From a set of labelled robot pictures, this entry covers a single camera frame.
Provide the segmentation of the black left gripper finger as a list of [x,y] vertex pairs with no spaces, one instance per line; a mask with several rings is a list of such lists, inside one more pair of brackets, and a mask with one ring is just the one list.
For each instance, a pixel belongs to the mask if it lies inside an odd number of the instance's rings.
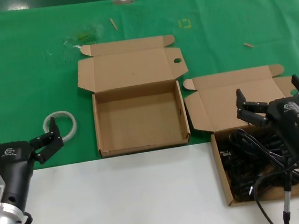
[[48,133],[30,140],[30,145],[34,149],[34,159],[40,164],[45,164],[64,145],[54,117],[50,118],[49,130]]

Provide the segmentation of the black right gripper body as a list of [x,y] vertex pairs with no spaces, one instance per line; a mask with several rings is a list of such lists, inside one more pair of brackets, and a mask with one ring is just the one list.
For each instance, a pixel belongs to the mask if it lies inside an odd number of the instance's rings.
[[299,157],[299,99],[286,97],[271,101],[266,117],[292,157]]

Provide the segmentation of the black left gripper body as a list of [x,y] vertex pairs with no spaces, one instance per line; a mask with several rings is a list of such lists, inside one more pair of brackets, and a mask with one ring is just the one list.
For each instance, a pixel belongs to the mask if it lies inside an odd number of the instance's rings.
[[5,182],[2,203],[25,211],[34,164],[34,148],[28,141],[0,143],[0,175]]

